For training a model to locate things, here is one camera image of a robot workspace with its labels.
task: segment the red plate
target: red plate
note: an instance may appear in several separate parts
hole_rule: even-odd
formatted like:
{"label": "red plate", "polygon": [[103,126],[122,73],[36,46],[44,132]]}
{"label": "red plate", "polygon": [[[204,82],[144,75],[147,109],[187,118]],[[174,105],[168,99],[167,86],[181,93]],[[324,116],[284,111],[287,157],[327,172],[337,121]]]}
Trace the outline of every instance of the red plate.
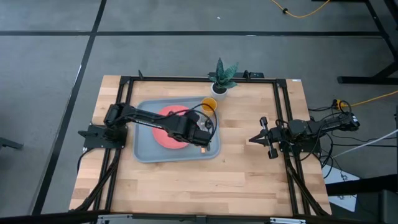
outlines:
{"label": "red plate", "polygon": [[[172,105],[172,106],[166,106],[165,108],[161,109],[159,111],[159,114],[167,116],[169,112],[177,112],[180,110],[187,110],[188,108],[186,106],[182,105]],[[152,134],[155,137],[155,140],[157,143],[159,143],[161,146],[166,147],[168,149],[181,149],[185,146],[188,145],[186,142],[178,142],[170,137],[167,136],[167,132],[164,130],[161,130],[159,128],[152,128]]]}

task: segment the gray carpet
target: gray carpet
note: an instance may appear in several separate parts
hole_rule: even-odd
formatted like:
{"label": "gray carpet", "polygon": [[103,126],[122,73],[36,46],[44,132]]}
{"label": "gray carpet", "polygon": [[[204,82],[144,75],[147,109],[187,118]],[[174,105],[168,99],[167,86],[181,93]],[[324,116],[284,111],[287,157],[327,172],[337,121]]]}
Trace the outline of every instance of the gray carpet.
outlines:
{"label": "gray carpet", "polygon": [[[320,2],[279,1],[295,14]],[[382,1],[372,1],[396,42],[398,32]],[[99,0],[0,0],[0,30],[91,30]],[[306,19],[283,15],[270,1],[108,1],[100,30],[260,30],[375,31],[364,4],[333,2]],[[0,136],[23,142],[21,151],[0,151],[0,217],[29,213],[73,82],[87,37],[0,37]],[[389,93],[396,86],[339,85],[340,75],[371,76],[392,62],[380,38],[162,36],[97,37],[75,103],[67,135],[44,206],[45,213],[65,212],[76,178],[76,163],[103,75],[173,75],[204,77],[218,57],[239,62],[239,72],[264,72],[270,78],[299,78],[310,107],[334,98],[351,103]],[[361,122],[356,133],[367,139],[395,129],[398,95],[353,108]],[[313,114],[321,118],[326,113]],[[347,139],[335,139],[355,144]],[[328,148],[328,140],[322,141]],[[336,147],[335,154],[347,147]],[[396,149],[366,148],[341,156],[340,166],[360,177],[396,173]],[[371,220],[370,215],[357,216]],[[340,208],[336,215],[346,217]]]}

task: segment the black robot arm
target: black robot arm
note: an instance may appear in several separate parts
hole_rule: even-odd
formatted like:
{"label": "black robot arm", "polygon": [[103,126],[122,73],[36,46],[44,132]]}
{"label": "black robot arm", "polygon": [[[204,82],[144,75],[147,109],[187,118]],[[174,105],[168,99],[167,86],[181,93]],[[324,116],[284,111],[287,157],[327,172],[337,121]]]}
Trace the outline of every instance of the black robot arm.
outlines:
{"label": "black robot arm", "polygon": [[355,115],[350,112],[341,113],[334,118],[324,119],[321,121],[303,121],[294,119],[289,122],[277,120],[277,127],[271,128],[269,131],[264,127],[265,117],[260,119],[260,124],[263,127],[260,134],[254,136],[249,142],[262,144],[263,146],[270,146],[273,142],[288,141],[294,144],[305,144],[314,139],[324,136],[326,133],[334,130],[340,131],[356,131],[360,123]]}
{"label": "black robot arm", "polygon": [[110,132],[108,132],[109,138],[112,137],[114,133],[113,130],[124,127],[128,122],[134,122],[153,128],[163,129],[167,132],[168,137],[176,141],[206,147],[213,137],[212,133],[200,129],[197,125],[200,117],[195,111],[184,110],[181,112],[184,112],[184,114],[178,115],[177,113],[171,113],[167,116],[163,116],[137,109],[125,103],[118,103],[109,107],[104,119],[104,124],[106,125],[106,129],[110,130]]}

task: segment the plastic tray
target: plastic tray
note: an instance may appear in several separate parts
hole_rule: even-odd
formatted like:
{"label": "plastic tray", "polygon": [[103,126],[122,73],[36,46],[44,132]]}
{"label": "plastic tray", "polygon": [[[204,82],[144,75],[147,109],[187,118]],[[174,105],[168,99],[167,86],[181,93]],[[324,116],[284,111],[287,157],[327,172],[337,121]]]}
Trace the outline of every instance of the plastic tray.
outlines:
{"label": "plastic tray", "polygon": [[[136,108],[153,113],[158,113],[162,108],[170,105],[183,105],[187,108],[192,108],[200,104],[205,97],[206,96],[146,100],[141,102]],[[182,149],[167,149],[166,147],[163,147],[157,143],[152,134],[152,127],[138,124],[136,124],[135,127],[136,129],[134,132],[132,151],[134,157],[140,162],[170,162],[212,159],[220,153],[221,141],[218,127],[215,135],[211,139],[210,150],[206,151],[205,153],[201,153],[200,147],[194,146],[193,144],[189,144]]]}

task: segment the yellow cup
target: yellow cup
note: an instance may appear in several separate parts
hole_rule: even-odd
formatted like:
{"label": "yellow cup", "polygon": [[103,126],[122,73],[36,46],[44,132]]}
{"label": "yellow cup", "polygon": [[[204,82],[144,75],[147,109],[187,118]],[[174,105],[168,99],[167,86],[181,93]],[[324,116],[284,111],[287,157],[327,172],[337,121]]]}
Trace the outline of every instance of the yellow cup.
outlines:
{"label": "yellow cup", "polygon": [[205,103],[207,105],[202,105],[201,110],[207,115],[207,116],[212,116],[213,115],[213,110],[216,111],[217,109],[217,101],[213,98],[204,98],[201,103]]}

